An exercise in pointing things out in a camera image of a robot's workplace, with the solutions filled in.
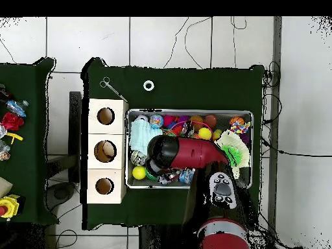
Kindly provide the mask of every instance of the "red cylinder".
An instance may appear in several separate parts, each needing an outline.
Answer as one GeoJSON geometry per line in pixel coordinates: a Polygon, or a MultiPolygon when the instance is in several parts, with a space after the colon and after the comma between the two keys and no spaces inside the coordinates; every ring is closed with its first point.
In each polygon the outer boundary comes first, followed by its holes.
{"type": "Polygon", "coordinates": [[[211,219],[198,231],[200,249],[250,249],[246,230],[230,219],[211,219]]]}

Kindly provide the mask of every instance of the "blue toy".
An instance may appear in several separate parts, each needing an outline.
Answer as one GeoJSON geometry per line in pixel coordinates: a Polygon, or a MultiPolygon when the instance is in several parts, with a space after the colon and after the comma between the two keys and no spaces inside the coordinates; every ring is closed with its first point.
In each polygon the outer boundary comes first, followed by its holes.
{"type": "Polygon", "coordinates": [[[159,129],[163,126],[163,117],[161,115],[152,115],[150,117],[150,125],[153,129],[159,129]]]}

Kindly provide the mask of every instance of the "red ball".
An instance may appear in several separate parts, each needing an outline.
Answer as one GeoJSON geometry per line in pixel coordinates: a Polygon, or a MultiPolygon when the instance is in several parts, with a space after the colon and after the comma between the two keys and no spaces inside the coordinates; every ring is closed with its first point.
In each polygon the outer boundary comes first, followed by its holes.
{"type": "Polygon", "coordinates": [[[178,126],[175,126],[173,129],[172,129],[172,132],[175,134],[175,135],[180,135],[180,132],[182,131],[182,126],[181,125],[178,125],[178,126]]]}

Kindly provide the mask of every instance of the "yellow ball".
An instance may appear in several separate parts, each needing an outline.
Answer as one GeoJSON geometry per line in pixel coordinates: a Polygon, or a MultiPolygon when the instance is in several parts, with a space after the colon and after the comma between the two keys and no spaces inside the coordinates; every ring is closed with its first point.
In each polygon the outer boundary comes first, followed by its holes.
{"type": "Polygon", "coordinates": [[[145,167],[144,166],[136,166],[132,169],[132,176],[136,180],[142,180],[145,178],[145,167]]]}
{"type": "Polygon", "coordinates": [[[210,140],[212,137],[212,133],[208,128],[203,127],[198,131],[198,136],[201,139],[210,140]]]}
{"type": "Polygon", "coordinates": [[[222,130],[216,129],[213,132],[212,139],[213,140],[217,140],[220,137],[221,133],[222,133],[222,130]]]}

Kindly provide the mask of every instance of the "round hole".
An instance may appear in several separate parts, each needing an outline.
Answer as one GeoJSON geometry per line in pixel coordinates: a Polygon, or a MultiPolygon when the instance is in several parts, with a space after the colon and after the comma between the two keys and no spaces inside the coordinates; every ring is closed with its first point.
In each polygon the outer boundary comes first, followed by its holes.
{"type": "Polygon", "coordinates": [[[95,146],[95,157],[100,162],[111,162],[117,155],[115,145],[109,140],[99,141],[95,146]]]}
{"type": "Polygon", "coordinates": [[[108,195],[114,189],[114,183],[109,178],[101,178],[96,183],[96,190],[99,194],[108,195]]]}
{"type": "Polygon", "coordinates": [[[112,124],[114,121],[114,118],[115,118],[115,114],[114,114],[113,110],[110,108],[101,108],[98,111],[97,119],[98,119],[99,123],[101,123],[103,125],[112,124]]]}

